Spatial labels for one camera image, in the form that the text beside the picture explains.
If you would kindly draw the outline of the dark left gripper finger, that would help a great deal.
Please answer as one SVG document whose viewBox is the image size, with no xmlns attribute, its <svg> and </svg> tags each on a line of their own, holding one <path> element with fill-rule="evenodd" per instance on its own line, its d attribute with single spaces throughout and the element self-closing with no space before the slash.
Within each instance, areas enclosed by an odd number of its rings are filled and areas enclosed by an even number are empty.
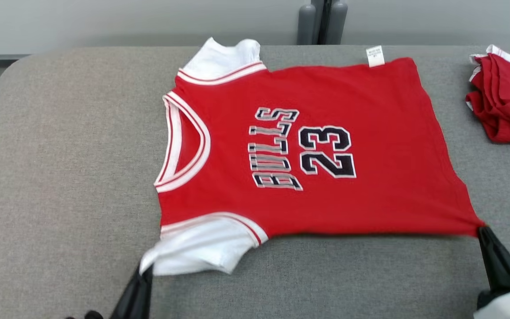
<svg viewBox="0 0 510 319">
<path fill-rule="evenodd" d="M 152 285 L 153 267 L 148 267 L 143 273 L 136 268 L 113 309 L 111 318 L 149 319 Z"/>
</svg>

